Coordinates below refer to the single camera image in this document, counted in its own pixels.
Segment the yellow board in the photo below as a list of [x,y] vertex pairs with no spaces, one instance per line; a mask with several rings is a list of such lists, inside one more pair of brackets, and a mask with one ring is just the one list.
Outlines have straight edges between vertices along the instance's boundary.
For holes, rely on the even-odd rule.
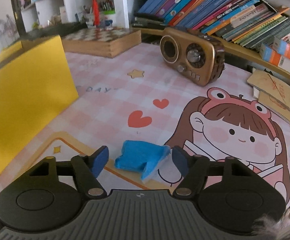
[[0,55],[0,173],[38,132],[77,98],[59,36],[18,42],[3,51]]

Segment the star sticker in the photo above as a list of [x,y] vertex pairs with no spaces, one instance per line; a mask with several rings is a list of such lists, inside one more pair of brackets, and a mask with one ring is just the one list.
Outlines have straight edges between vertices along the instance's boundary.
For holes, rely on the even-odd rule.
[[131,76],[132,79],[137,78],[137,77],[144,77],[144,72],[141,70],[134,69],[133,71],[127,73],[128,76]]
[[54,154],[60,153],[60,152],[61,152],[61,146],[54,147],[54,151],[53,151]]

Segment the wooden shelf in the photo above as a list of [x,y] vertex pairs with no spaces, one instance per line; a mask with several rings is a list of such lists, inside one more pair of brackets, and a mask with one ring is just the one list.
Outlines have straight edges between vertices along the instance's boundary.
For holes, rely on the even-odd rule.
[[[141,30],[142,33],[144,34],[151,34],[151,35],[159,35],[162,36],[163,31],[162,30],[155,30],[155,29],[145,29],[145,28],[134,28],[137,30]],[[264,66],[265,68],[268,68],[272,71],[275,71],[276,73],[284,76],[285,78],[288,78],[290,80],[290,73],[283,70],[282,68],[279,68],[267,61],[264,61],[260,55],[250,49],[246,49],[238,44],[232,43],[232,42],[227,42],[224,39],[218,38],[218,37],[214,37],[218,40],[220,40],[224,47],[225,47],[225,52],[233,54],[235,56],[247,59],[249,61],[255,62],[257,64],[260,64],[262,66]]]

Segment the wooden box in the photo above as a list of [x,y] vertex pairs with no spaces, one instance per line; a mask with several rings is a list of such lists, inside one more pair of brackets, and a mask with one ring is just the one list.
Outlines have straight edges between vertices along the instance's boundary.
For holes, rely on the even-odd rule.
[[116,57],[141,43],[141,31],[133,29],[82,29],[62,40],[65,52]]

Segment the metal screw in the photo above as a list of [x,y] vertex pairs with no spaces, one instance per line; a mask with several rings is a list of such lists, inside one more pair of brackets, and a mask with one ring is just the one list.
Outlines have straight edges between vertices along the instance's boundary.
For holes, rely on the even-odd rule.
[[192,191],[189,188],[180,187],[176,190],[176,193],[177,195],[180,195],[180,196],[188,196],[192,194]]
[[91,188],[88,190],[88,193],[91,195],[91,196],[100,196],[104,193],[104,190],[102,190],[101,188]]

